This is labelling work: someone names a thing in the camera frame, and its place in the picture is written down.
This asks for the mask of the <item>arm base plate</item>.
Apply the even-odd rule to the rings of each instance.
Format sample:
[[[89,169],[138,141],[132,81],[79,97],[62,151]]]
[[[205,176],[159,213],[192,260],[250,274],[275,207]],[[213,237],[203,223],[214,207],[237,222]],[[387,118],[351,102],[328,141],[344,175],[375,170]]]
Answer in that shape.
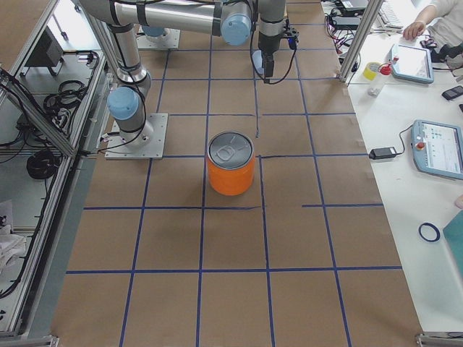
[[[137,33],[137,46],[140,50],[165,51],[175,50],[179,47],[180,30],[170,29],[171,32],[166,40],[151,42],[143,34],[140,34],[140,29]]]
[[[119,126],[113,121],[111,131],[118,132],[118,134],[109,138],[108,150],[105,151],[105,159],[162,159],[168,119],[169,115],[167,113],[148,114],[140,135],[137,132],[132,134],[120,132]]]

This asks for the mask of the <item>person's hand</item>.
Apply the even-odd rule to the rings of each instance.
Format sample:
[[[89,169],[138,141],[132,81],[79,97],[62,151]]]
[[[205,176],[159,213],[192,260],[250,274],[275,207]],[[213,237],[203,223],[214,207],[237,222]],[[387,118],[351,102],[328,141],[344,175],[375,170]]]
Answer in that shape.
[[[403,30],[402,36],[405,40],[414,40],[416,37],[422,35],[425,29],[426,23],[416,20]]]

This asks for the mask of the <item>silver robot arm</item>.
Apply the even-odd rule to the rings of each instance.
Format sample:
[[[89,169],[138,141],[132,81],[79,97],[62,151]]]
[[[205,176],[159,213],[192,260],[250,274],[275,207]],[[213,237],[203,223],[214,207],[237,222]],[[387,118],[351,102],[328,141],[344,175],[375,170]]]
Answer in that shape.
[[[205,33],[232,46],[258,34],[261,75],[273,76],[273,55],[286,26],[285,1],[81,1],[92,18],[106,24],[117,61],[117,76],[126,85],[139,85],[148,75],[137,43],[142,33],[149,48],[176,48],[182,31]]]
[[[151,42],[166,40],[170,32],[170,29],[164,27],[142,26],[140,29],[140,34],[143,34]]]

